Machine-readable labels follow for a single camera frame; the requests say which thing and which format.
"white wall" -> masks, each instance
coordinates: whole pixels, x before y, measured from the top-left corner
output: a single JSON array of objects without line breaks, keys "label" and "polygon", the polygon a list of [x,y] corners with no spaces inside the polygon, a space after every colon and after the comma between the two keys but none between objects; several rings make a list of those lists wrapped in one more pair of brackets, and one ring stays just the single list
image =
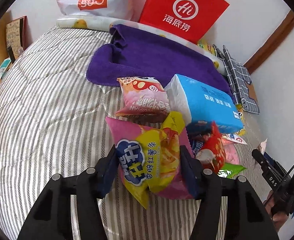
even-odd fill
[{"label": "white wall", "polygon": [[[226,0],[230,6],[205,35],[209,42],[246,62],[279,26],[289,11],[282,0]],[[135,19],[145,0],[135,0]],[[35,41],[61,15],[56,0],[16,0],[10,7],[13,18],[27,15],[29,43]]]},{"label": "white wall", "polygon": [[266,152],[286,170],[294,164],[294,29],[251,75],[268,137]]},{"label": "white wall", "polygon": [[287,222],[279,230],[279,240],[290,240],[294,235],[294,217]]},{"label": "white wall", "polygon": [[12,19],[27,16],[27,45],[55,26],[56,19],[62,15],[56,0],[16,0],[9,11]]}]

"black wire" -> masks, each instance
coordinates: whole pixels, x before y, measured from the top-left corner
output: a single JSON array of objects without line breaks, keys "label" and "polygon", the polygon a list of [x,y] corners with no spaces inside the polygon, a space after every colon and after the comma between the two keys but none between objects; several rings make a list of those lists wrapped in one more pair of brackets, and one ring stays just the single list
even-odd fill
[{"label": "black wire", "polygon": [[282,181],[279,183],[278,187],[276,188],[276,190],[271,194],[271,196],[267,199],[266,203],[264,204],[264,206],[267,206],[267,204],[269,203],[269,201],[271,200],[271,198],[274,196],[274,194],[280,189],[281,185],[283,184],[283,182],[285,181],[285,179],[288,177],[288,175],[291,173],[291,171],[294,169],[294,165],[290,168],[290,170],[286,173],[286,175],[284,176],[284,178],[282,179]]}]

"quilted mattress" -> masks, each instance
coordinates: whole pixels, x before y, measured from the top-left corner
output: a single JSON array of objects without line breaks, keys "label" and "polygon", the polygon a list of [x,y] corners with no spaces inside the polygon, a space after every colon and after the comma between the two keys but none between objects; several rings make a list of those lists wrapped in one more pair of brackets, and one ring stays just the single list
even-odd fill
[{"label": "quilted mattress", "polygon": [[[29,210],[55,173],[64,177],[95,166],[113,145],[105,117],[123,104],[120,88],[92,84],[86,70],[109,33],[52,28],[15,62],[0,85],[0,227],[16,239]],[[245,115],[248,145],[237,145],[242,174],[260,197],[268,185],[250,153],[262,140],[253,116]],[[108,239],[188,239],[199,201],[150,195],[148,210],[116,178],[99,200]],[[72,197],[74,239],[80,239]],[[222,201],[217,239],[226,221]]]}]

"silver screw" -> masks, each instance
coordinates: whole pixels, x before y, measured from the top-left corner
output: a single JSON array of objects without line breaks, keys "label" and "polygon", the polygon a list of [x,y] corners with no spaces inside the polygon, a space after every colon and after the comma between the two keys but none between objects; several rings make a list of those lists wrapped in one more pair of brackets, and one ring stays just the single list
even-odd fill
[{"label": "silver screw", "polygon": [[246,179],[244,176],[239,176],[239,177],[238,177],[238,180],[239,180],[240,182],[246,182],[246,181],[247,181],[247,179]]},{"label": "silver screw", "polygon": [[52,177],[51,177],[53,180],[58,180],[60,179],[60,174],[54,174]]},{"label": "silver screw", "polygon": [[88,174],[93,174],[93,173],[96,172],[96,169],[93,168],[93,167],[91,167],[91,168],[88,168],[88,169],[86,170],[86,172],[87,172]]},{"label": "silver screw", "polygon": [[204,169],[204,174],[211,175],[213,171],[211,169]]}]

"purple towel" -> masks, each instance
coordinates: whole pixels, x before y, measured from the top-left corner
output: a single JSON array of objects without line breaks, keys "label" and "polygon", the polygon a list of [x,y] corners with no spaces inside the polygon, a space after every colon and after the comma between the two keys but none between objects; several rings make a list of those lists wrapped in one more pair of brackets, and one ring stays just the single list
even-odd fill
[{"label": "purple towel", "polygon": [[115,25],[110,44],[101,46],[87,70],[87,79],[95,84],[117,86],[118,77],[154,77],[165,87],[175,74],[191,77],[231,95],[228,83],[213,62],[167,38]]}]

